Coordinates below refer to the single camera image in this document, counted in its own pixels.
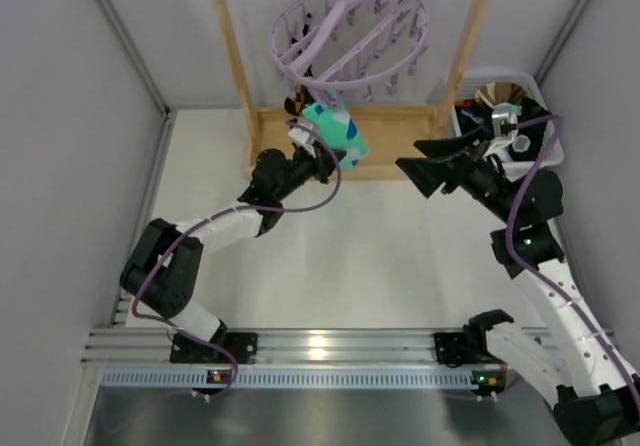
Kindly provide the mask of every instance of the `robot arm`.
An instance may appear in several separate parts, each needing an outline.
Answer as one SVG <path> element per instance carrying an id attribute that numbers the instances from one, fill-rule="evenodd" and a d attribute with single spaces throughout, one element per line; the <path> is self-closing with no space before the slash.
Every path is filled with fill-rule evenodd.
<path id="1" fill-rule="evenodd" d="M 447 194 L 461 187 L 508 221 L 523 179 L 509 181 L 483 160 L 489 144 L 477 138 L 456 138 L 418 141 L 415 146 L 428 159 L 401 158 L 396 163 L 425 197 L 440 188 Z M 514 223 L 514 248 L 527 269 L 510 254 L 506 229 L 491 234 L 494 255 L 509 276 L 514 278 L 524 270 L 531 277 L 532 284 L 523 292 L 555 339 L 561 359 L 525 335 L 500 310 L 470 319 L 463 327 L 465 344 L 457 346 L 464 354 L 456 357 L 478 362 L 477 358 L 489 356 L 508 363 L 542 395 L 571 444 L 600 444 L 639 430 L 631 388 L 640 389 L 640 378 L 585 303 L 549 229 L 547 221 L 563 212 L 561 198 L 562 185 L 555 173 L 540 171 Z M 438 359 L 450 364 L 443 349 L 442 360 Z"/>
<path id="2" fill-rule="evenodd" d="M 304 126 L 313 129 L 311 124 Z M 162 318 L 198 339 L 218 344 L 226 331 L 223 321 L 193 299 L 203 252 L 215 253 L 232 243 L 270 231 L 284 212 L 281 203 L 284 198 L 309 179 L 327 183 L 335 169 L 329 153 L 308 133 L 294 128 L 289 135 L 295 146 L 293 158 L 287 159 L 277 149 L 260 153 L 249 187 L 230 206 L 235 211 L 219 216 L 181 241 L 140 298 Z M 334 152 L 338 160 L 346 154 Z M 203 221 L 206 218 L 176 224 L 160 218 L 151 221 L 122 271 L 122 288 L 138 294 L 169 246 Z"/>

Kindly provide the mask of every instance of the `laundry basket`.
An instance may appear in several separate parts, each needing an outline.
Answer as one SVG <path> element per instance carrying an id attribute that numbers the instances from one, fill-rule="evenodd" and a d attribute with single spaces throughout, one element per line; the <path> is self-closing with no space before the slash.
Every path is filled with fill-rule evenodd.
<path id="1" fill-rule="evenodd" d="M 460 84 L 460 89 L 458 89 L 458 94 L 456 96 L 456 101 L 461 101 L 464 99 L 473 99 L 475 92 L 484 86 L 487 83 L 498 83 L 498 82 L 510 82 L 515 83 L 521 86 L 527 95 L 535 99 L 540 106 L 547 109 L 547 105 L 542 99 L 542 93 L 540 93 L 540 89 L 536 84 L 535 79 L 531 77 L 531 75 L 527 73 L 522 73 L 518 71 L 499 71 L 499 72 L 472 72 L 462 79 L 462 83 Z M 460 124 L 458 123 L 458 117 L 456 115 L 455 108 L 451 108 L 451 124 L 453 126 L 453 131 L 456 136 L 460 136 Z M 555 131 L 555 126 L 553 121 L 549 121 L 547 123 L 547 128 L 544 132 L 544 138 L 542 140 L 542 147 L 544 148 L 549 141 L 549 138 Z M 560 141 L 556 141 L 551 153 L 547 156 L 547 159 L 542 163 L 543 166 L 557 166 L 562 163 L 564 160 L 564 151 L 562 150 L 562 145 Z M 533 161 L 510 161 L 505 162 L 503 164 L 505 172 L 512 177 L 522 176 L 526 174 L 531 166 L 533 166 Z"/>

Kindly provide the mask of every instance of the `white basket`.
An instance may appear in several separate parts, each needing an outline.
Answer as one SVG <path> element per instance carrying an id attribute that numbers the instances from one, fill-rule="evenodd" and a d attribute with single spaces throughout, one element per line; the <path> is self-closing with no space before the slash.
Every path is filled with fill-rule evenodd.
<path id="1" fill-rule="evenodd" d="M 540 106 L 547 109 L 547 105 L 542 99 L 542 93 L 540 93 L 540 89 L 536 84 L 535 79 L 531 77 L 531 75 L 527 73 L 522 73 L 518 71 L 500 71 L 500 72 L 473 72 L 466 75 L 462 79 L 462 83 L 460 83 L 460 89 L 458 89 L 458 94 L 456 96 L 456 101 L 461 101 L 463 99 L 473 99 L 475 92 L 484 86 L 487 83 L 498 83 L 498 82 L 510 82 L 515 83 L 521 86 L 527 95 L 535 99 Z M 453 125 L 453 130 L 456 136 L 460 136 L 460 124 L 458 123 L 458 117 L 456 115 L 455 107 L 451 108 L 451 123 Z M 547 128 L 544 131 L 544 138 L 542 139 L 542 147 L 547 144 L 549 138 L 555 131 L 555 126 L 553 121 L 549 121 L 547 123 Z M 542 163 L 543 166 L 557 166 L 564 160 L 564 151 L 562 150 L 562 145 L 560 141 L 556 141 L 556 144 L 553 146 L 551 153 L 547 156 L 547 159 Z M 533 161 L 511 161 L 505 162 L 503 164 L 505 172 L 510 176 L 520 176 L 526 174 L 531 166 L 533 166 Z"/>

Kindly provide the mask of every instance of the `wooden post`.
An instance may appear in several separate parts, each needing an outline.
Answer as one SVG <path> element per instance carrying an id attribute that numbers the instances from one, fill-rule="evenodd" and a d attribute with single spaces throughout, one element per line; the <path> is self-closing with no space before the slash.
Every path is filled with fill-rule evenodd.
<path id="1" fill-rule="evenodd" d="M 240 95 L 240 103 L 242 103 L 242 109 L 244 110 L 249 126 L 249 136 L 251 137 L 252 147 L 256 148 L 260 146 L 262 141 L 262 130 L 258 121 L 256 108 L 251 101 L 251 93 L 249 91 L 249 85 L 247 84 L 247 77 L 244 73 L 244 67 L 242 66 L 242 58 L 240 57 L 238 42 L 233 31 L 233 23 L 231 22 L 227 0 L 211 0 L 211 3 L 216 11 L 220 30 L 224 36 L 227 54 L 229 55 L 229 63 L 231 64 L 231 72 L 233 73 L 236 89 Z"/>
<path id="2" fill-rule="evenodd" d="M 449 71 L 449 77 L 447 79 L 447 85 L 445 87 L 444 96 L 438 106 L 438 114 L 436 115 L 433 128 L 431 130 L 432 138 L 444 138 L 445 127 L 449 121 L 449 114 L 451 107 L 458 93 L 458 88 L 462 82 L 462 78 L 467 69 L 467 64 L 471 58 L 473 52 L 473 46 L 480 34 L 480 27 L 484 17 L 489 9 L 489 3 L 491 0 L 471 0 L 471 7 L 467 14 L 467 20 L 464 23 L 462 35 L 458 43 L 458 49 Z"/>

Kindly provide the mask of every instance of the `gray wall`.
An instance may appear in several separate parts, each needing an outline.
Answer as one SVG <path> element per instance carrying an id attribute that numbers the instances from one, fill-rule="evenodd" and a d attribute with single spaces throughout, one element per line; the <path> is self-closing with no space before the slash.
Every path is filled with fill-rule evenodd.
<path id="1" fill-rule="evenodd" d="M 596 314 L 640 367 L 640 0 L 593 0 L 543 85 L 563 114 L 563 227 Z"/>
<path id="2" fill-rule="evenodd" d="M 291 1 L 228 0 L 247 79 L 258 104 L 280 105 L 287 92 L 285 85 L 276 81 L 267 40 L 273 21 Z M 217 107 L 238 104 L 210 0 L 113 2 L 170 104 Z M 431 48 L 420 61 L 418 74 L 404 75 L 398 94 L 393 98 L 379 94 L 378 104 L 422 104 L 432 91 L 432 98 L 438 96 L 437 89 L 448 74 L 471 0 L 424 2 L 431 15 Z M 472 66 L 501 66 L 534 73 L 574 2 L 492 0 Z M 344 47 L 352 31 L 341 28 L 337 44 Z M 329 56 L 334 60 L 338 57 L 333 51 Z"/>
<path id="3" fill-rule="evenodd" d="M 160 116 L 93 0 L 0 0 L 0 444 L 57 443 Z"/>

